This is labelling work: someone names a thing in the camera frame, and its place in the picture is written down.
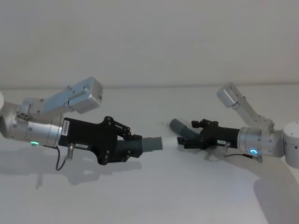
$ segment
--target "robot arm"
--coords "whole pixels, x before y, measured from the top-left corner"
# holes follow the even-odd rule
[[[195,128],[203,128],[200,134],[190,134],[192,130],[174,119],[171,129],[183,137],[178,143],[185,148],[207,149],[210,146],[238,148],[242,155],[262,162],[262,155],[282,157],[295,168],[299,168],[299,122],[291,122],[283,130],[275,130],[274,123],[258,115],[233,83],[228,83],[217,92],[226,107],[232,107],[249,127],[232,129],[219,127],[217,121],[192,121]]]
[[[65,112],[85,113],[99,107],[102,91],[102,85],[90,77],[47,99],[26,98],[22,105],[6,102],[0,94],[0,132],[32,145],[68,147],[65,160],[72,159],[74,148],[88,150],[101,165],[162,150],[161,138],[132,135],[129,127],[111,117],[100,124],[63,117]]]

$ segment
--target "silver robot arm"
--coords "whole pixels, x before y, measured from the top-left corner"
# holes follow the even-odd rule
[[[299,122],[287,124],[283,130],[275,130],[274,122],[258,115],[233,83],[224,85],[218,98],[226,107],[238,112],[250,127],[242,127],[238,135],[238,148],[249,154],[282,157],[295,168],[299,168]]]
[[[3,137],[56,147],[61,136],[63,114],[85,113],[102,101],[102,85],[90,77],[49,97],[26,98],[22,105],[6,102],[0,94],[0,132]]]

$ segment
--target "black mount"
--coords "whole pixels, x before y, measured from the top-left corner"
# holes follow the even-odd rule
[[[192,127],[203,129],[198,138],[178,137],[178,143],[184,148],[207,149],[210,146],[224,146],[226,142],[230,142],[232,148],[238,148],[239,129],[219,127],[218,121],[207,119],[192,121]]]
[[[65,132],[66,135],[61,135],[58,144],[68,147],[72,143],[75,148],[91,151],[97,156],[100,165],[110,162],[126,162],[131,156],[139,157],[142,154],[142,147],[135,149],[123,147],[124,142],[131,143],[129,146],[132,142],[133,146],[141,142],[134,140],[140,140],[142,136],[132,135],[129,127],[116,122],[112,117],[105,117],[104,121],[99,124],[70,118],[65,118],[64,124],[65,122],[68,123],[68,131]],[[117,136],[125,141],[118,141]]]

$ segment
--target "serial number label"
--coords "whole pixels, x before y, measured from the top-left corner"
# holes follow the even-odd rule
[[[218,144],[226,145],[226,141],[217,140]]]
[[[67,136],[69,132],[69,126],[70,126],[70,121],[65,120],[64,124],[62,125],[62,132],[61,132],[62,135]]]
[[[82,144],[76,144],[75,147],[78,147],[78,148],[88,148],[87,145],[82,145]]]

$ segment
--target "gray rubber tube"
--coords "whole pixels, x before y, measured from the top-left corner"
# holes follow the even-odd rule
[[[161,137],[143,138],[141,139],[141,144],[142,144],[142,151],[144,153],[163,149]]]
[[[162,138],[157,137],[157,138],[142,138],[142,139],[137,139],[137,140],[119,140],[117,141],[117,147],[116,151],[121,152],[121,151],[128,151],[128,150],[133,150],[136,152],[136,154],[142,154],[142,152],[152,152],[155,150],[162,150],[163,145],[162,145]]]
[[[187,139],[197,139],[199,134],[189,129],[186,125],[180,122],[178,119],[173,119],[169,124],[171,130],[176,134],[181,135]]]

